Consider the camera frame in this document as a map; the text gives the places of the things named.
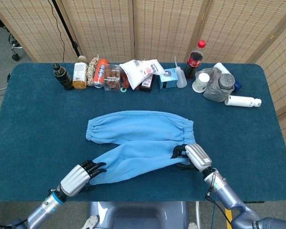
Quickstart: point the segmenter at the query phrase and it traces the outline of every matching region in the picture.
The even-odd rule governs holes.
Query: white spray bottle
[[[176,70],[177,77],[178,77],[177,87],[183,88],[187,86],[187,81],[186,81],[183,70],[177,65],[176,56],[175,56],[175,64],[176,64],[175,70]]]

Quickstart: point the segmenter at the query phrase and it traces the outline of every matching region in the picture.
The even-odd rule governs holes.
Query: gray floor
[[[11,58],[11,50],[7,44],[8,33],[5,29],[0,28],[0,88],[6,87],[6,78],[8,73],[19,63],[31,62],[27,54],[20,50],[18,51],[20,61],[15,62]],[[14,219],[25,219],[27,215],[39,205],[38,202],[12,202],[0,203],[0,224],[6,224]],[[208,202],[201,202],[201,220],[202,228],[210,229],[213,214],[213,204]],[[286,201],[266,202],[264,204],[250,204],[251,208],[260,214],[261,217],[271,216],[286,220]],[[188,203],[189,220],[195,221],[194,203]],[[88,211],[87,202],[67,202],[65,206],[57,212],[52,219],[48,220],[42,228],[55,229],[76,229],[84,225]],[[226,228],[226,221],[219,210],[215,211],[214,228]]]

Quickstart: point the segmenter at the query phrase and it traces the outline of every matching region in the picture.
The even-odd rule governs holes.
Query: white cup
[[[202,93],[206,90],[206,86],[210,80],[210,76],[207,73],[200,73],[194,83],[192,88],[197,93]]]

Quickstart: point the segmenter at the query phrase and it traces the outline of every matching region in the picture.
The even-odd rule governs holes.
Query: light blue fleece sleeve
[[[135,140],[194,141],[193,121],[157,111],[122,111],[89,120],[86,138],[98,144],[123,144]]]
[[[170,159],[176,145],[174,141],[131,141],[122,144],[93,160],[95,163],[107,163],[102,167],[107,172],[93,178],[90,184],[119,182],[179,162],[188,164],[188,158]]]

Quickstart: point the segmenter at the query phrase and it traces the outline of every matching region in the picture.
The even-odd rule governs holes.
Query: orange soda can
[[[96,88],[103,87],[105,68],[107,64],[109,64],[109,62],[104,59],[100,59],[97,64],[94,78],[93,78],[93,86],[95,86]]]

